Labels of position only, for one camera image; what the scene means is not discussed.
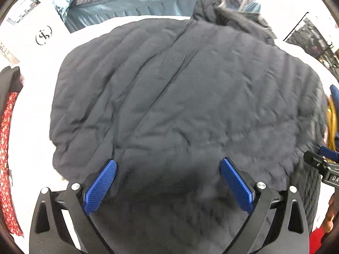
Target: human hand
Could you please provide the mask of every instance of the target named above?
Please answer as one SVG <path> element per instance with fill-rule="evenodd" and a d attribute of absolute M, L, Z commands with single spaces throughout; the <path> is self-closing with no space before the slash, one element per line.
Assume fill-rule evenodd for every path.
<path fill-rule="evenodd" d="M 20 82 L 22 83 L 22 85 L 25 84 L 25 78 L 23 77 L 22 74 L 20 74 Z"/>
<path fill-rule="evenodd" d="M 328 202 L 329 207 L 328 207 L 325 219 L 322 223 L 322 228 L 323 228 L 325 234 L 329 233 L 333 228 L 333 219 L 335 217 L 335 211 L 334 211 L 333 203 L 334 203 L 334 194 L 331 196 L 331 198 Z"/>

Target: dark gray puffer jacket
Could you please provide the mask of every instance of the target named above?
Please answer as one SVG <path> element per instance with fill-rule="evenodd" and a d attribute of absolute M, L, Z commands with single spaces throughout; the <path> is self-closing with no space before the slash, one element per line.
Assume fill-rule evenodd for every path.
<path fill-rule="evenodd" d="M 123 25 L 61 66 L 53 165 L 83 182 L 117 161 L 91 215 L 117 254 L 222 253 L 247 217 L 220 177 L 225 156 L 271 188 L 297 186 L 312 226 L 320 181 L 302 156 L 326 127 L 320 79 L 269 30 L 220 4 L 199 0 L 191 20 Z"/>

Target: red floral fabric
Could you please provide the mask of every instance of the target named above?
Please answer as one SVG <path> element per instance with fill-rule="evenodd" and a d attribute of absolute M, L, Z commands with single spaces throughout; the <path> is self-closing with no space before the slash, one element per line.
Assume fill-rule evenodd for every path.
<path fill-rule="evenodd" d="M 23 233 L 13 208 L 7 164 L 8 138 L 10 135 L 13 107 L 17 97 L 17 92 L 12 92 L 8 95 L 5 111 L 0 125 L 0 205 L 4 223 L 9 232 L 17 236 L 22 236 Z"/>
<path fill-rule="evenodd" d="M 310 236 L 310 254 L 315 254 L 321 247 L 321 239 L 325 235 L 322 227 L 314 230 Z"/>

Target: silver bolt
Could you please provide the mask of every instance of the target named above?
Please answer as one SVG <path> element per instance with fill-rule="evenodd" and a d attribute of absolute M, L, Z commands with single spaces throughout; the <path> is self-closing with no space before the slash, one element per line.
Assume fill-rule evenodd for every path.
<path fill-rule="evenodd" d="M 80 188 L 80 184 L 78 183 L 73 183 L 72 186 L 71 186 L 72 190 L 76 191 Z"/>
<path fill-rule="evenodd" d="M 47 187 L 44 187 L 41 189 L 41 193 L 42 194 L 46 194 L 48 192 L 48 188 Z"/>
<path fill-rule="evenodd" d="M 294 187 L 294 186 L 290 186 L 290 187 L 289 187 L 289 190 L 290 190 L 292 193 L 296 193 L 296 192 L 298 191 L 297 188 Z"/>
<path fill-rule="evenodd" d="M 259 181 L 258 183 L 257 183 L 257 187 L 259 188 L 259 189 L 265 189 L 266 188 L 266 184 L 265 183 L 263 183 L 262 181 Z"/>

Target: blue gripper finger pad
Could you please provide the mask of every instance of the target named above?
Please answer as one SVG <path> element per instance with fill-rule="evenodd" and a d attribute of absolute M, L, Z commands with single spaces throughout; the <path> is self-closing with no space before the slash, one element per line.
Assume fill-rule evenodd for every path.
<path fill-rule="evenodd" d="M 98 210 L 104 196 L 117 175 L 117 169 L 117 163 L 114 160 L 111 160 L 88 189 L 82 207 L 86 215 Z"/>
<path fill-rule="evenodd" d="M 254 209 L 253 194 L 227 159 L 223 159 L 220 162 L 220 172 L 231 189 L 241 210 L 246 211 L 249 214 L 252 213 Z"/>
<path fill-rule="evenodd" d="M 324 157 L 332 160 L 333 162 L 336 162 L 336 163 L 339 162 L 339 153 L 336 152 L 336 151 L 332 151 L 331 149 L 329 149 L 325 146 L 320 147 L 319 155 L 324 156 Z"/>

